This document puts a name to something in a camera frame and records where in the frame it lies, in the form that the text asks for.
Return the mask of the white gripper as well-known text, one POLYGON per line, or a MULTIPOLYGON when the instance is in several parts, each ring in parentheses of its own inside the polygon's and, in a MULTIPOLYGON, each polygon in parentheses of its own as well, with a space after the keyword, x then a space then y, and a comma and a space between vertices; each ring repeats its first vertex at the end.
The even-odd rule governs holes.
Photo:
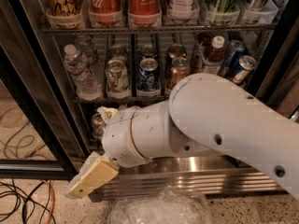
POLYGON ((120 167, 131 168, 150 163, 135 147, 132 121, 138 106, 118 111, 116 108, 100 106, 97 112, 107 125, 102 137, 104 155, 93 152, 83 163, 79 173, 65 189, 64 196, 81 199, 99 189, 119 173, 120 167))

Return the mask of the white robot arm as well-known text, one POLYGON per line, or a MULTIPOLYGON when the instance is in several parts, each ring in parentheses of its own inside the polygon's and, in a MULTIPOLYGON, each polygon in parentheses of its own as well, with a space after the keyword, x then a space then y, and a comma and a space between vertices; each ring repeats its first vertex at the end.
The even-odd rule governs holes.
POLYGON ((190 75, 167 100, 116 112, 102 146, 105 153, 89 156, 66 197, 90 194, 122 167, 216 151, 252 166, 299 199, 299 124, 216 75, 190 75))

